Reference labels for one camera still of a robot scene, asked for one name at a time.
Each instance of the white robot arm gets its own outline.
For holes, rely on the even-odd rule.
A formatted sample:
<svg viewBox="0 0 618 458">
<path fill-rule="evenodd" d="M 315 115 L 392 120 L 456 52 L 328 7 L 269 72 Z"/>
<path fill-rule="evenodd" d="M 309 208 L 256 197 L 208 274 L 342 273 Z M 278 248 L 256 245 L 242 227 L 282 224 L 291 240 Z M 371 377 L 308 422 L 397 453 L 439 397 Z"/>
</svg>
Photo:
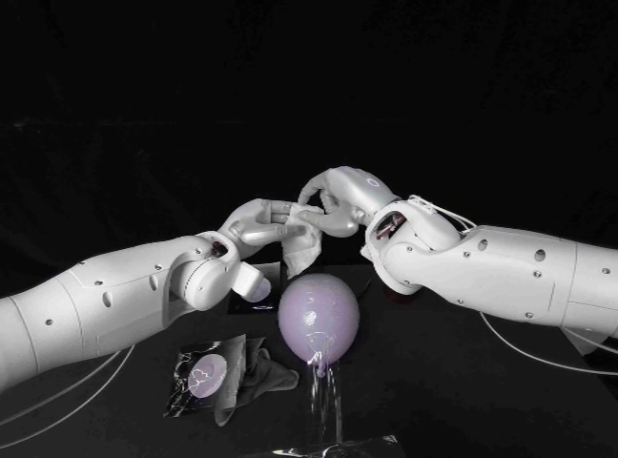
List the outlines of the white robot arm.
<svg viewBox="0 0 618 458">
<path fill-rule="evenodd" d="M 318 175 L 299 203 L 318 190 L 328 215 L 299 218 L 337 237 L 353 233 L 344 230 L 353 224 L 367 227 L 361 254 L 400 294 L 425 286 L 500 318 L 618 339 L 618 250 L 501 227 L 471 224 L 458 231 L 438 207 L 417 197 L 400 200 L 360 169 Z"/>
<path fill-rule="evenodd" d="M 230 289 L 260 300 L 269 283 L 242 259 L 302 234 L 304 226 L 279 224 L 288 213 L 289 202 L 256 199 L 217 232 L 94 256 L 0 299 L 0 392 L 53 367 L 128 348 L 211 308 Z"/>
</svg>

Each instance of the grey cloth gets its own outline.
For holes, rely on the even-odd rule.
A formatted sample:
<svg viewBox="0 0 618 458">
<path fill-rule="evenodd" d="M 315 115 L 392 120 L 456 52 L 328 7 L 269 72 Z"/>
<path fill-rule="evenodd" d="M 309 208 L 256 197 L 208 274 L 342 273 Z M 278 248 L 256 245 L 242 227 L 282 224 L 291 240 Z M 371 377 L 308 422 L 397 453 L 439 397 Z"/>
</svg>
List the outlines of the grey cloth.
<svg viewBox="0 0 618 458">
<path fill-rule="evenodd" d="M 216 409 L 216 422 L 223 427 L 237 407 L 250 403 L 266 391 L 283 391 L 298 385 L 299 374 L 270 360 L 260 348 L 265 337 L 247 339 L 244 343 L 246 369 L 237 389 L 236 406 Z"/>
</svg>

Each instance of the black backdrop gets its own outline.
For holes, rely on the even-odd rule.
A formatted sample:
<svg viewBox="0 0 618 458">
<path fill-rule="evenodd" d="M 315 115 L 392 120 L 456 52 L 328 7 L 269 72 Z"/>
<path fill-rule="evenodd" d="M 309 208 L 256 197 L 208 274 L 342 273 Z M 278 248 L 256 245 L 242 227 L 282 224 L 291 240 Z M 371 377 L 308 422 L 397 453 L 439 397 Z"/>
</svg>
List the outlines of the black backdrop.
<svg viewBox="0 0 618 458">
<path fill-rule="evenodd" d="M 618 248 L 618 1 L 0 2 L 0 297 L 338 165 Z"/>
</svg>

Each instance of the inflated balloon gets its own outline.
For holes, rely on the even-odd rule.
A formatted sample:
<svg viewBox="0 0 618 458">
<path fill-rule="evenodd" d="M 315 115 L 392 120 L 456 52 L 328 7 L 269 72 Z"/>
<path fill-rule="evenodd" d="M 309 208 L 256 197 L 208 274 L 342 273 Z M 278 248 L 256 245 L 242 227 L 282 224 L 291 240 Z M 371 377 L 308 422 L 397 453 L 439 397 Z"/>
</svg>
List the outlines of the inflated balloon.
<svg viewBox="0 0 618 458">
<path fill-rule="evenodd" d="M 353 291 L 328 274 L 306 274 L 285 288 L 279 302 L 279 330 L 292 352 L 324 366 L 353 344 L 360 309 Z"/>
</svg>

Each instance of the table surface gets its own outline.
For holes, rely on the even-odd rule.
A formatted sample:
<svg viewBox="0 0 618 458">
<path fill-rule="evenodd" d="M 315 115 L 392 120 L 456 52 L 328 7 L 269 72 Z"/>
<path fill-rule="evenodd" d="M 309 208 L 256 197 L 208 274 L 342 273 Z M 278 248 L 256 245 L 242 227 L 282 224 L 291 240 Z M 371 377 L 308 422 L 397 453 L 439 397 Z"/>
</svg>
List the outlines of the table surface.
<svg viewBox="0 0 618 458">
<path fill-rule="evenodd" d="M 578 458 L 618 456 L 618 403 L 595 375 L 542 364 L 495 338 L 480 314 L 422 291 L 392 302 L 370 265 L 322 266 L 360 298 L 360 330 L 338 362 L 345 440 L 394 434 L 407 456 Z M 280 338 L 276 315 L 226 314 L 227 301 L 191 313 L 142 342 L 110 385 L 74 416 L 0 456 L 191 456 L 239 454 L 305 443 L 309 381 L 265 393 L 224 427 L 211 413 L 162 418 L 178 348 L 239 334 L 265 336 L 272 359 L 306 374 Z M 585 366 L 557 328 L 490 319 L 524 350 Z M 0 419 L 71 384 L 105 359 L 60 367 L 0 396 Z M 61 399 L 0 428 L 0 444 L 61 418 L 110 370 Z"/>
</svg>

